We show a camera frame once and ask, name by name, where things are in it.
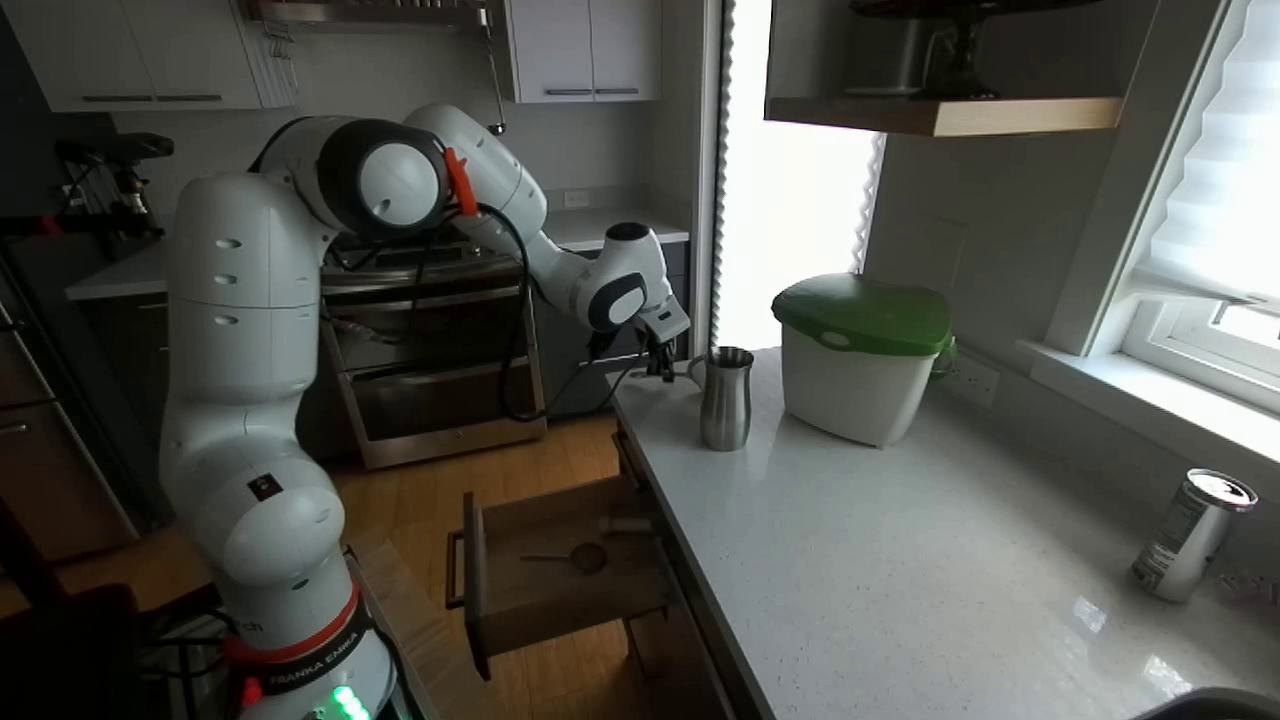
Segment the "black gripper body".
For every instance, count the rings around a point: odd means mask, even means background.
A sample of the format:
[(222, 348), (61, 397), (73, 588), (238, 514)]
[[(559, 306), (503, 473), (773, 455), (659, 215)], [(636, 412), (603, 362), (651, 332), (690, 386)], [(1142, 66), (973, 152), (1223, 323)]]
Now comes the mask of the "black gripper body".
[(640, 348), (646, 348), (646, 369), (659, 381), (675, 374), (675, 342), (684, 335), (684, 323), (632, 323)]

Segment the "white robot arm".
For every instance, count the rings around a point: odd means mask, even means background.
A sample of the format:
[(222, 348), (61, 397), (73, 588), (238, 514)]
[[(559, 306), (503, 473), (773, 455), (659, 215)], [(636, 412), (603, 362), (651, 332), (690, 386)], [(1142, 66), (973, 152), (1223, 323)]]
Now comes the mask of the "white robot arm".
[(250, 169), (180, 192), (160, 487), (234, 616), (241, 720), (381, 720), (399, 684), (345, 553), (345, 498), (295, 439), (341, 236), (453, 226), (507, 249), (595, 335), (640, 328), (666, 348), (690, 332), (648, 225), (613, 225), (584, 259), (546, 221), (535, 175), (458, 103), (404, 120), (300, 114)]

